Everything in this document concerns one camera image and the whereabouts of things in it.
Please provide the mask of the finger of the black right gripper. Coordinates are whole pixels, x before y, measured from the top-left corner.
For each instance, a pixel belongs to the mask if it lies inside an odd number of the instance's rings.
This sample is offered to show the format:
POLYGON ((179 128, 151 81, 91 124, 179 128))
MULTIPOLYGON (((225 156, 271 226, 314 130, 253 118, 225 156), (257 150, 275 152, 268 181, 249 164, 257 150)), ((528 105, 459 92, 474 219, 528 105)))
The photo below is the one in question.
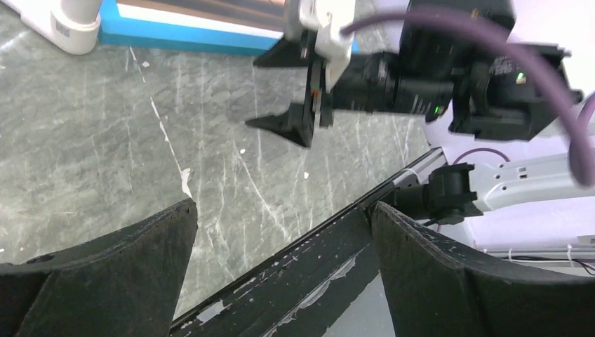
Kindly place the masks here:
POLYGON ((291 103, 282 114, 269 114, 245 121, 252 128, 275 133, 300 147, 310 148, 314 135, 315 115, 302 103, 291 103))
POLYGON ((259 68, 307 67, 309 61, 302 57, 302 50, 300 42, 290 41, 283 37, 268 51, 254 59, 253 66, 259 68))

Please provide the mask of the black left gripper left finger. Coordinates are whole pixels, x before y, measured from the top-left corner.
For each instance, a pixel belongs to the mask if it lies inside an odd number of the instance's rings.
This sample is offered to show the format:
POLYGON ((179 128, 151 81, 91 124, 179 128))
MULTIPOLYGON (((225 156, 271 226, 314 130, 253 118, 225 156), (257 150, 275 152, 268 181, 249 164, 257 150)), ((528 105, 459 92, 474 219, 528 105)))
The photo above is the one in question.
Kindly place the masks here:
POLYGON ((185 199, 133 225, 1 265, 2 336, 167 336, 197 231, 185 199))

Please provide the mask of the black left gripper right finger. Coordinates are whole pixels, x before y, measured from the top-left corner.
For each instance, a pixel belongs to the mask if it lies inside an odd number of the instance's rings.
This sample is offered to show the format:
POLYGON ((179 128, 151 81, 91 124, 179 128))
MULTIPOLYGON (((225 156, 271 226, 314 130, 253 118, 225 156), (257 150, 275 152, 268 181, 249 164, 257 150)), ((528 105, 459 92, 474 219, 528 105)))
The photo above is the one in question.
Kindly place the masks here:
POLYGON ((593 336, 594 279, 496 258, 377 204, 372 232, 397 336, 593 336))

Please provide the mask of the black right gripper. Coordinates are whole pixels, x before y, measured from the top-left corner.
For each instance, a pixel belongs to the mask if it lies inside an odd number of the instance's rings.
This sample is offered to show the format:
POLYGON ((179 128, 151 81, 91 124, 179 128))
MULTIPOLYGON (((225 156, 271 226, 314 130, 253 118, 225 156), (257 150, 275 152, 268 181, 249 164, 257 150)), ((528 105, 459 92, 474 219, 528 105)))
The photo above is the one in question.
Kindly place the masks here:
POLYGON ((436 121, 453 111, 453 133, 484 140, 530 140, 554 120, 549 103, 568 92, 562 77, 548 85, 528 73, 500 40, 493 55, 491 35, 469 26, 485 18, 510 33, 515 15, 510 1, 411 1, 397 52, 353 55, 331 91, 325 60, 312 50, 304 106, 314 125, 333 123, 334 110, 387 112, 436 121))

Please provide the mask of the blue picture frame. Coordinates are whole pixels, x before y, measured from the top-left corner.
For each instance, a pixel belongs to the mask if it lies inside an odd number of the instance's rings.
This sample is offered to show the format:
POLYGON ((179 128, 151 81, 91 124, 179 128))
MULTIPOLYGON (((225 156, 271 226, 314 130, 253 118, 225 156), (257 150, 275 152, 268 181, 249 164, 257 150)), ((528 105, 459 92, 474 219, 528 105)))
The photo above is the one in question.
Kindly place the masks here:
MULTIPOLYGON (((129 47, 260 55, 285 37, 285 2, 104 1, 99 40, 129 47)), ((313 32, 303 32, 297 42, 305 44, 310 34, 316 38, 313 32)))

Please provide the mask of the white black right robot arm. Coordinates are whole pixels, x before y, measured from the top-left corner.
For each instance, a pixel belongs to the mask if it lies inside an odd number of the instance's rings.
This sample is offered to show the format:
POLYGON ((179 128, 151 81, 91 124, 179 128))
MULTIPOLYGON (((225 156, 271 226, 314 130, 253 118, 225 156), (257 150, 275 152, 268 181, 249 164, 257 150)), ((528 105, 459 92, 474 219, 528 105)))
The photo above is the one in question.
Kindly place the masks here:
POLYGON ((483 140, 531 140, 555 119, 567 154, 499 166, 457 159, 425 184, 395 187, 384 202, 426 225, 532 201, 594 194, 587 124, 594 97, 568 88, 558 46, 508 42, 509 1, 411 1, 404 11, 356 20, 353 1, 287 1, 283 36, 256 67, 307 69, 302 103, 246 123, 309 147, 335 110, 417 115, 483 140))

